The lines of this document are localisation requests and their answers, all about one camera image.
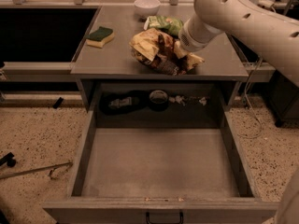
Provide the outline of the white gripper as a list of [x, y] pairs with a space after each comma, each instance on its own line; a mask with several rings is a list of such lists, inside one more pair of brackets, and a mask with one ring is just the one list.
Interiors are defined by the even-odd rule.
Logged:
[[174, 43], [174, 53], [179, 59], [187, 57], [189, 51], [197, 51], [205, 48], [222, 30], [204, 23], [198, 16], [188, 19], [178, 33]]

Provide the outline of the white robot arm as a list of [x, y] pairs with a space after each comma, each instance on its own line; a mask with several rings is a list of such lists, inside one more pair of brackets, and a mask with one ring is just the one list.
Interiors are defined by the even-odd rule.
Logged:
[[265, 10], [258, 0], [193, 0], [192, 16], [178, 37], [187, 51], [205, 48], [225, 32], [240, 40], [299, 85], [299, 22]]

